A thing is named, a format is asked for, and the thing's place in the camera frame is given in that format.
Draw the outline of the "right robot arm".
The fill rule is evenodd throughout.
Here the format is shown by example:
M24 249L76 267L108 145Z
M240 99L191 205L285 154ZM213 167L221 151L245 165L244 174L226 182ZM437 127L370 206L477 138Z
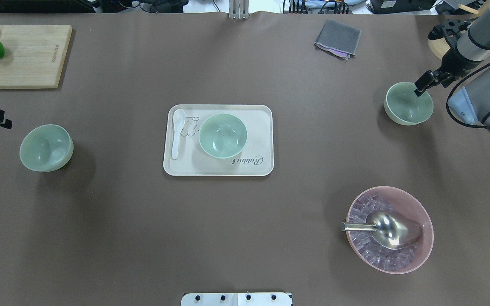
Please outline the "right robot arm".
M433 27L428 39L441 38L449 50L437 70L426 71L415 82L415 95L457 81L447 98L449 116L462 126L490 133L490 5L473 23L448 20Z

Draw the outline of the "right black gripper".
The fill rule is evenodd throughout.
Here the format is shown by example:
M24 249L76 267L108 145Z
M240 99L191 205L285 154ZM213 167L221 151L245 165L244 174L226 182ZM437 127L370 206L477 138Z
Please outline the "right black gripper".
M414 93L421 97L426 91L436 85L449 87L454 81L463 78L476 68L481 61L472 61L465 58L457 50L450 49L444 54L441 66L436 70L424 72L420 78L414 82L416 89Z

